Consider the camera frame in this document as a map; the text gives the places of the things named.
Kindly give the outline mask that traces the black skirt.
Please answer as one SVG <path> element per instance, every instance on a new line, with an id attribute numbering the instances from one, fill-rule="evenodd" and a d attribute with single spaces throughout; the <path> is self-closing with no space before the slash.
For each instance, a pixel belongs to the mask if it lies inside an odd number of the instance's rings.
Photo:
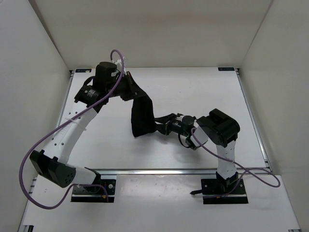
<path id="1" fill-rule="evenodd" d="M 153 102 L 147 94 L 133 100 L 131 129 L 135 138 L 156 131 Z"/>

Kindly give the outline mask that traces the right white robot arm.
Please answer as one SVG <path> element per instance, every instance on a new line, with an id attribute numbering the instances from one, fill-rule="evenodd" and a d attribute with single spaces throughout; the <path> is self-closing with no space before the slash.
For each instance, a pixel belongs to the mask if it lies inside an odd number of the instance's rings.
<path id="1" fill-rule="evenodd" d="M 228 193 L 238 180 L 235 161 L 235 144 L 240 132 L 238 122 L 219 109 L 213 109 L 208 116 L 196 118 L 182 114 L 169 114 L 154 119 L 157 131 L 163 135 L 174 132 L 180 144 L 192 150 L 199 149 L 207 141 L 216 145 L 218 168 L 216 187 L 221 193 Z"/>

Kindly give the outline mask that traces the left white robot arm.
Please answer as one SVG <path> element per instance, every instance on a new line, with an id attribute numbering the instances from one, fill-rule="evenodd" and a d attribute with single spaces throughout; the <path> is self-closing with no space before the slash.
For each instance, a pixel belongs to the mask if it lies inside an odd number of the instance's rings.
<path id="1" fill-rule="evenodd" d="M 33 149 L 29 159 L 38 175 L 61 188 L 70 184 L 81 185 L 89 192 L 101 187 L 98 172 L 86 167 L 76 167 L 68 163 L 70 154 L 86 131 L 87 125 L 98 115 L 110 97 L 120 97 L 123 101 L 133 101 L 131 109 L 131 128 L 134 137 L 155 131 L 153 104 L 130 72 L 123 76 L 116 70 L 96 71 L 85 80 L 74 97 L 68 119 L 59 131 L 53 132 L 51 140 L 41 151 Z"/>

